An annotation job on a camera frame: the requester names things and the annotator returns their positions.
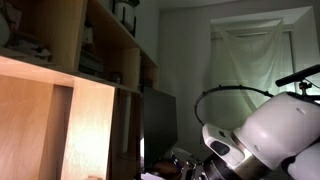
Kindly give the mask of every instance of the black monitor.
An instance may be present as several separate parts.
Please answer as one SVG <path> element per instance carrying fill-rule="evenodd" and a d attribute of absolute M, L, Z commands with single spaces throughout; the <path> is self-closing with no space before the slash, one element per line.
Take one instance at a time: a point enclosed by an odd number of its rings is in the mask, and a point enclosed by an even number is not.
<path fill-rule="evenodd" d="M 162 158 L 178 141 L 176 98 L 143 87 L 144 168 Z"/>

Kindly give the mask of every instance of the white wall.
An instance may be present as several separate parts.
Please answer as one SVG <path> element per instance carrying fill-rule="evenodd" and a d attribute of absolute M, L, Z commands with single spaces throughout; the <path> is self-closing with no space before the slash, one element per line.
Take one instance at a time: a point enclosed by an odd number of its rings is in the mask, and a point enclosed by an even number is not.
<path fill-rule="evenodd" d="M 158 59 L 159 5 L 157 0 L 140 0 L 137 16 L 136 40 L 152 60 Z"/>
<path fill-rule="evenodd" d="M 201 126 L 196 122 L 193 103 L 185 103 L 185 99 L 191 99 L 192 102 L 195 102 L 202 91 L 213 87 L 212 84 L 207 83 L 208 78 L 210 79 L 207 74 L 210 74 L 211 71 L 208 66 L 211 54 L 210 20 L 310 6 L 314 4 L 313 2 L 247 0 L 210 7 L 161 12 L 159 32 L 160 90 L 177 97 L 178 147 L 184 148 L 202 159 L 210 154 L 207 148 L 199 146 Z M 318 14 L 319 5 L 316 5 L 315 8 L 315 12 Z M 310 44 L 310 46 L 312 49 L 318 48 L 315 44 Z"/>

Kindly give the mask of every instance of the wooden cabinet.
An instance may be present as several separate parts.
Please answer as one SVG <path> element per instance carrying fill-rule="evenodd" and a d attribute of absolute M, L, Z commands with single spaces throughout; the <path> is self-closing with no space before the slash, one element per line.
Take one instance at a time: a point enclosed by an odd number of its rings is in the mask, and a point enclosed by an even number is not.
<path fill-rule="evenodd" d="M 143 83 L 159 67 L 98 0 L 7 0 L 50 61 L 0 47 L 0 179 L 132 179 Z M 104 77 L 78 71 L 85 19 Z M 109 82 L 110 72 L 122 84 Z"/>

